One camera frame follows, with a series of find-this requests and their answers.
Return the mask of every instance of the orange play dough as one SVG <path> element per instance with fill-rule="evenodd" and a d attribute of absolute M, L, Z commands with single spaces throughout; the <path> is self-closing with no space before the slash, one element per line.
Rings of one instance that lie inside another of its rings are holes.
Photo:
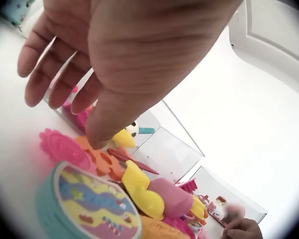
<path fill-rule="evenodd" d="M 147 216 L 141 216 L 141 220 L 143 225 L 141 239 L 190 239 L 188 235 L 162 221 Z"/>

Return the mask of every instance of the clear plastic bin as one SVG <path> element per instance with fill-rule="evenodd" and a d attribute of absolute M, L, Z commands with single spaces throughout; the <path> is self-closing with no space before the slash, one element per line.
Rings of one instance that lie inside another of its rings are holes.
<path fill-rule="evenodd" d="M 267 215 L 267 211 L 259 206 L 257 203 L 250 200 L 248 197 L 240 193 L 237 189 L 233 188 L 223 180 L 221 180 L 217 175 L 212 172 L 207 171 L 204 167 L 200 167 L 191 179 L 195 179 L 197 184 L 197 190 L 195 194 L 199 195 L 208 195 L 208 200 L 216 206 L 216 209 L 210 213 L 213 217 L 218 217 L 219 220 L 222 220 L 222 209 L 216 199 L 221 196 L 228 203 L 237 203 L 245 207 L 246 214 L 245 218 L 253 219 L 257 223 L 260 223 L 261 220 Z"/>
<path fill-rule="evenodd" d="M 48 94 L 49 92 L 44 98 L 46 102 L 48 101 Z M 73 99 L 74 95 L 72 94 L 68 100 L 71 102 Z M 163 102 L 161 104 L 163 105 L 160 108 L 161 113 L 164 117 L 168 116 L 174 122 L 173 132 L 179 132 L 180 137 L 186 136 L 187 142 L 190 145 L 195 145 L 170 109 Z M 55 111 L 80 135 L 84 135 L 75 125 L 72 116 L 64 111 L 63 107 Z M 164 177 L 171 182 L 178 182 L 204 157 L 201 152 L 194 150 L 191 146 L 162 127 L 151 110 L 147 110 L 140 115 L 137 123 L 140 127 L 154 128 L 155 132 L 154 134 L 136 135 L 134 137 L 136 148 L 127 148 L 127 150 L 137 161 L 146 164 L 159 173 L 159 175 L 155 175 L 145 172 L 151 180 Z"/>

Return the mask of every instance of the yellow mold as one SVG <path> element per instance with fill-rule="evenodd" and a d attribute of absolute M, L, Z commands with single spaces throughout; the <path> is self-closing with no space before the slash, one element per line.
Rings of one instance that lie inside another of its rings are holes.
<path fill-rule="evenodd" d="M 197 218 L 204 219 L 204 214 L 205 214 L 204 210 L 206 207 L 196 196 L 193 197 L 194 197 L 194 203 L 190 211 Z"/>
<path fill-rule="evenodd" d="M 135 141 L 131 134 L 126 131 L 126 129 L 122 129 L 116 135 L 113 136 L 112 140 L 119 145 L 127 148 L 135 148 Z"/>
<path fill-rule="evenodd" d="M 162 220 L 164 218 L 164 200 L 156 192 L 147 190 L 150 179 L 132 160 L 126 161 L 126 165 L 122 183 L 133 202 L 147 216 Z"/>

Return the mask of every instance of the teal container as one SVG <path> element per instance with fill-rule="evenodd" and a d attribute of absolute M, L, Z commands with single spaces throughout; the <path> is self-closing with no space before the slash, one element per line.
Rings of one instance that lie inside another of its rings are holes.
<path fill-rule="evenodd" d="M 115 183 L 57 164 L 38 191 L 39 222 L 51 239 L 140 238 L 136 207 Z"/>

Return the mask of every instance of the pink plastic toy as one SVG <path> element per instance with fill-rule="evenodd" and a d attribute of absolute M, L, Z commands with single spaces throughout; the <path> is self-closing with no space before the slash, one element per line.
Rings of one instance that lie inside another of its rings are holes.
<path fill-rule="evenodd" d="M 55 164 L 67 161 L 87 172 L 96 173 L 96 165 L 92 163 L 91 157 L 74 139 L 57 130 L 50 129 L 45 129 L 39 134 L 39 137 L 41 139 L 40 147 Z"/>
<path fill-rule="evenodd" d="M 195 179 L 192 179 L 192 180 L 189 180 L 188 182 L 182 183 L 182 184 L 178 185 L 178 187 L 180 187 L 181 189 L 183 189 L 184 191 L 186 191 L 190 194 L 192 194 L 197 189 Z"/>
<path fill-rule="evenodd" d="M 186 223 L 191 223 L 193 220 L 195 220 L 195 215 L 191 212 L 188 212 L 186 215 L 183 216 L 183 218 Z"/>
<path fill-rule="evenodd" d="M 194 198 L 165 178 L 158 178 L 149 183 L 148 190 L 159 194 L 165 203 L 164 216 L 179 218 L 187 214 L 193 206 Z"/>
<path fill-rule="evenodd" d="M 76 85 L 76 86 L 74 86 L 72 93 L 76 93 L 78 90 L 79 90 L 79 87 Z"/>
<path fill-rule="evenodd" d="M 88 116 L 89 116 L 89 113 L 85 110 L 85 111 L 82 111 L 81 113 L 77 114 L 77 115 L 73 115 L 71 113 L 71 102 L 69 101 L 66 101 L 64 104 L 63 104 L 63 109 L 68 113 L 68 114 L 71 114 L 74 119 L 74 122 L 77 127 L 85 132 L 85 125 L 86 125 L 86 121 L 88 119 Z"/>
<path fill-rule="evenodd" d="M 197 239 L 207 239 L 207 232 L 203 228 L 198 228 L 198 237 Z"/>
<path fill-rule="evenodd" d="M 198 199 L 205 205 L 205 206 L 208 206 L 210 201 L 208 199 L 208 195 L 197 195 Z"/>
<path fill-rule="evenodd" d="M 188 235 L 191 239 L 195 239 L 195 234 L 193 230 L 180 218 L 169 218 L 165 217 L 163 220 L 166 224 L 170 225 L 173 228 L 180 230 L 182 233 Z"/>
<path fill-rule="evenodd" d="M 94 109 L 94 106 L 93 106 L 93 105 L 90 105 L 90 106 L 86 109 L 86 111 L 87 111 L 88 114 L 90 114 L 90 113 L 93 111 L 93 109 Z"/>
<path fill-rule="evenodd" d="M 211 202 L 211 203 L 207 206 L 207 211 L 208 211 L 209 213 L 211 213 L 212 211 L 214 211 L 214 209 L 216 209 L 216 205 L 215 205 L 213 202 Z"/>

